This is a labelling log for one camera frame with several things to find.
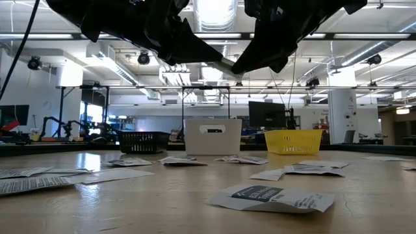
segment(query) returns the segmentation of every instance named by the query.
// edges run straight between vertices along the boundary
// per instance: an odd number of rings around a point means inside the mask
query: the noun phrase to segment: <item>red object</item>
[[[5,131],[10,131],[10,130],[12,130],[13,128],[15,128],[15,127],[19,126],[19,125],[20,125],[20,123],[19,123],[17,120],[15,120],[15,121],[13,121],[13,122],[9,123],[8,125],[4,126],[4,127],[2,128],[2,130],[5,130]]]

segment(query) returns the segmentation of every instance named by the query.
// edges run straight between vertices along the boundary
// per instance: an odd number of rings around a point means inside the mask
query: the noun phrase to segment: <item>ceiling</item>
[[[385,6],[378,10],[377,1],[369,1],[369,5],[355,14],[349,16],[344,10],[338,11],[327,22],[319,28],[318,32],[337,32],[337,33],[397,33],[399,28],[408,25],[410,22],[416,22],[416,0],[399,0],[399,1],[383,1]],[[33,1],[19,1],[14,4],[13,1],[0,0],[0,33],[22,33],[24,32],[27,21],[31,13],[31,5]],[[194,19],[194,12],[192,5],[189,9],[181,13],[182,18],[187,18],[190,21],[191,27],[195,30],[196,22]],[[239,1],[237,8],[237,16],[235,19],[234,31],[243,33],[254,31],[255,20],[248,17],[244,13],[244,2]],[[34,25],[32,28],[34,33],[76,33],[79,29],[64,21],[60,16],[51,11],[46,5],[41,5],[36,15]],[[241,55],[250,41],[227,41],[226,57],[235,59]],[[274,85],[273,79],[279,85],[304,85],[305,81],[312,77],[305,73],[318,66],[321,62],[328,62],[332,57],[343,59],[343,57],[365,47],[374,42],[371,41],[303,41],[299,43],[299,48],[296,52],[296,66],[294,67],[294,55],[289,59],[288,65],[281,73],[276,74],[269,69],[263,68],[257,71],[247,73],[242,78],[244,86],[266,86]],[[79,59],[86,67],[88,73],[84,76],[86,80],[100,81],[102,84],[120,85],[120,78],[112,73],[108,68],[103,66],[93,66],[90,63],[90,58],[86,57],[86,47],[89,44],[87,41],[29,41],[26,44],[27,49],[61,49],[71,56]],[[14,42],[13,47],[19,46],[19,42]],[[135,76],[141,85],[165,85],[159,79],[160,65],[153,57],[151,63],[146,66],[141,66],[137,62],[137,56],[140,54],[140,49],[134,47],[128,42],[122,41],[104,41],[101,42],[101,47],[112,46],[117,53],[116,61],[122,64],[129,70],[129,73]],[[389,77],[397,74],[405,69],[409,69],[416,65],[416,42],[399,42],[398,44],[380,52],[383,62],[378,66],[373,66],[372,71],[369,72],[368,65],[358,64],[354,66],[356,70],[356,82],[359,85],[367,84],[370,79],[377,80],[381,77]],[[44,62],[50,63],[52,66],[61,66],[61,60],[54,60],[53,58],[45,57]],[[190,81],[196,84],[203,84],[201,76],[201,64],[187,64],[187,69],[190,72]],[[382,85],[396,86],[396,85],[416,85],[415,71],[409,72],[388,79],[384,82],[380,79]],[[328,76],[326,71],[321,73],[314,73],[319,79],[321,85],[326,84]],[[234,86],[236,78],[225,75],[218,85]],[[240,90],[237,92],[247,92],[247,90]],[[257,90],[256,92],[274,92],[276,90]],[[385,94],[388,96],[392,93],[391,90],[379,92],[378,94]]]

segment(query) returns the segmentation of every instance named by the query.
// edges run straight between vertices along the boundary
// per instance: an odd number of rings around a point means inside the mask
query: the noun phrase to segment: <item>table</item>
[[[158,156],[184,155],[182,151]],[[261,166],[216,162],[170,168],[156,163],[134,167],[155,175],[97,185],[39,190],[0,198],[0,233],[415,233],[416,172],[408,162],[361,159],[368,153],[322,151],[319,156],[268,157]],[[100,169],[100,161],[125,157],[118,151],[55,153],[0,158],[0,168],[56,166]],[[249,180],[252,174],[302,160],[344,161],[346,176],[285,175],[281,181]],[[336,195],[325,213],[281,214],[235,211],[207,205],[219,190],[237,185],[268,185]]]

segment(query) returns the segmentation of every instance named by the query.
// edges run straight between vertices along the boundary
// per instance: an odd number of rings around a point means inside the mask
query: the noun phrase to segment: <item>white bin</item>
[[[185,120],[187,155],[230,156],[240,153],[242,120]]]

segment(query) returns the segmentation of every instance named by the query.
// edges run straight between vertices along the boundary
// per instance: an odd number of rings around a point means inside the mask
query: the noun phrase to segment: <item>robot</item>
[[[91,41],[101,32],[156,52],[173,66],[191,62],[221,63],[221,53],[196,37],[178,14],[189,0],[46,0]],[[255,36],[230,67],[242,74],[269,67],[279,73],[299,41],[313,34],[341,8],[353,14],[367,0],[245,0],[245,13],[256,19]]]

